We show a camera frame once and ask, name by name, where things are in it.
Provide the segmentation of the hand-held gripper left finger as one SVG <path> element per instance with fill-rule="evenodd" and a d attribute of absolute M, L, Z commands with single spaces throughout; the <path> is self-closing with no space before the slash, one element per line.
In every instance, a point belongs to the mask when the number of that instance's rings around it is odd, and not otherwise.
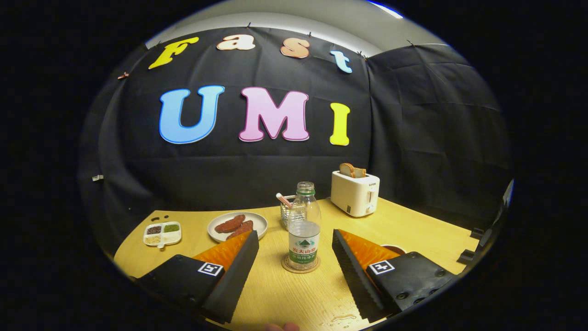
<path fill-rule="evenodd" d="M 136 283 L 188 314 L 229 323 L 258 249 L 258 233 L 246 231 L 195 257 L 177 254 Z"/>

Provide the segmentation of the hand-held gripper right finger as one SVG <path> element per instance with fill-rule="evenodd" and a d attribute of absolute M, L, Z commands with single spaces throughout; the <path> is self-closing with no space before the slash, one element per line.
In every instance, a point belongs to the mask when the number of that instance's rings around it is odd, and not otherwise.
<path fill-rule="evenodd" d="M 363 319 L 376 322 L 416 305 L 456 278 L 418 252 L 397 254 L 348 231 L 333 251 Z"/>

